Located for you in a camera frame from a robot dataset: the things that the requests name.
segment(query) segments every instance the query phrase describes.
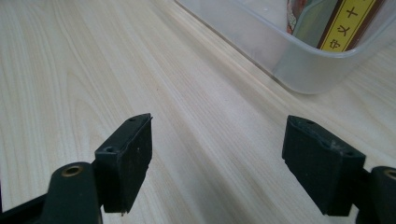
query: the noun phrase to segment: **translucent plastic box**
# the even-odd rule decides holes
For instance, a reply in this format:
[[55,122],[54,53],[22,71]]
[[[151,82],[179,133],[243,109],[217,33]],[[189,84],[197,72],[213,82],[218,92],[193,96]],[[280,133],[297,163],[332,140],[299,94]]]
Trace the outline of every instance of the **translucent plastic box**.
[[177,0],[290,89],[327,91],[356,66],[396,41],[396,1],[381,7],[358,46],[334,53],[289,35],[287,0]]

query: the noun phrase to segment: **yellow label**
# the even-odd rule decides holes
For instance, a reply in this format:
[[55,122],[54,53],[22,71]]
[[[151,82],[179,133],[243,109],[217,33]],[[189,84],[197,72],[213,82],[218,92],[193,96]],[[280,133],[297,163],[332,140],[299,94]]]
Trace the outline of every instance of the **yellow label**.
[[347,49],[376,0],[343,0],[320,49],[343,52]]

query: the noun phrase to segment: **wooden table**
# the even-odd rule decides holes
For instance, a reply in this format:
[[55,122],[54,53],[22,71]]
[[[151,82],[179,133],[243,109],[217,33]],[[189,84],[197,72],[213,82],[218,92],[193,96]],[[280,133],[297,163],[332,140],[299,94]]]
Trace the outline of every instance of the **wooden table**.
[[324,217],[281,159],[287,115],[396,165],[396,44],[331,91],[282,88],[172,0],[1,0],[0,168],[7,210],[151,113],[130,214],[105,223],[353,223]]

